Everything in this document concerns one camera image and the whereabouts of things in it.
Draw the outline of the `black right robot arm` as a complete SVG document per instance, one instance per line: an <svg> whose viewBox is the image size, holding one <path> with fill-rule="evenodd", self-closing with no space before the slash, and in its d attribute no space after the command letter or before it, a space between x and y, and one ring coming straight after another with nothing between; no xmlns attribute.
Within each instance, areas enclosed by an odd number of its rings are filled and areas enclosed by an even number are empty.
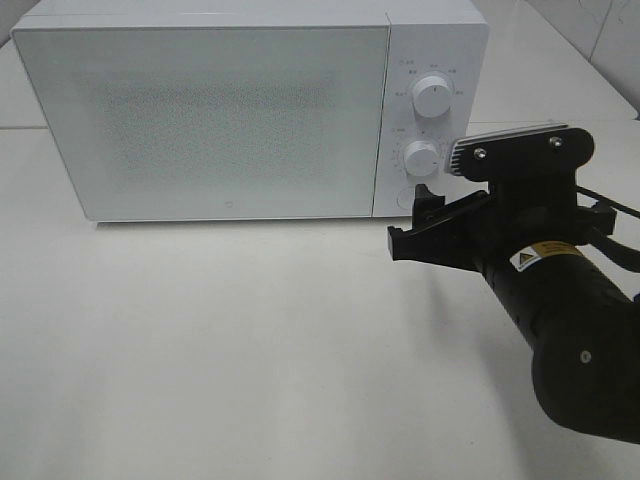
<svg viewBox="0 0 640 480"><path fill-rule="evenodd" d="M556 424L639 439L639 302L581 249L618 253L615 211L581 206L573 178L494 184L447 202L415 189L412 226L390 228L394 260L476 272L532 351L534 393Z"/></svg>

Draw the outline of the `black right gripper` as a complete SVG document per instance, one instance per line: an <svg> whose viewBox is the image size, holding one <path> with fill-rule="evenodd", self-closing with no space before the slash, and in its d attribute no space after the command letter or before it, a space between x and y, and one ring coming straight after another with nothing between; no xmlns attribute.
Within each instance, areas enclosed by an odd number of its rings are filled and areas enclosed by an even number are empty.
<svg viewBox="0 0 640 480"><path fill-rule="evenodd" d="M493 183L447 203L414 190L412 227L389 226L394 261L479 272L527 340L558 325L586 327L615 311L614 284L581 252L608 237L615 212L577 204L575 177Z"/></svg>

